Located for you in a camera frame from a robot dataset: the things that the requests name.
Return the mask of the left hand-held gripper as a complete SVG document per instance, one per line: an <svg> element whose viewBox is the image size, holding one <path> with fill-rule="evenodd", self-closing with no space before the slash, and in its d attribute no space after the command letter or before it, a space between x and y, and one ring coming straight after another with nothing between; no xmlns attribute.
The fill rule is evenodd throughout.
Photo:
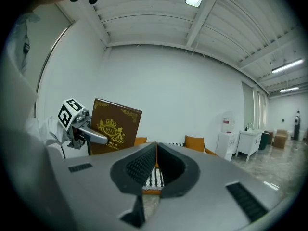
<svg viewBox="0 0 308 231"><path fill-rule="evenodd" d="M91 119L91 115L89 110L74 98L63 101L57 118L70 139L68 147L79 150L85 141L98 144L108 143L106 136L88 126L83 126Z"/></svg>

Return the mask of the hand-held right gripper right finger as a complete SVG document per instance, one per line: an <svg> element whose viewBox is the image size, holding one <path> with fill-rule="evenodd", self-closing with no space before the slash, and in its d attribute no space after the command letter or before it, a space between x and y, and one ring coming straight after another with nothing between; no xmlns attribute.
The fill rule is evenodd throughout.
<svg viewBox="0 0 308 231"><path fill-rule="evenodd" d="M263 231L283 213L276 190L225 159L167 143L157 151L176 179L162 190L151 231Z"/></svg>

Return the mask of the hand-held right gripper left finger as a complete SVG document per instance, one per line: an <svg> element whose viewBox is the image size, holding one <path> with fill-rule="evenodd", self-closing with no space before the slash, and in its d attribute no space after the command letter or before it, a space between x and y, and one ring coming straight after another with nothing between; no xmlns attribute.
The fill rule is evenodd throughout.
<svg viewBox="0 0 308 231"><path fill-rule="evenodd" d="M155 166L155 144L69 159L47 152L79 230L137 231L144 225L142 188Z"/></svg>

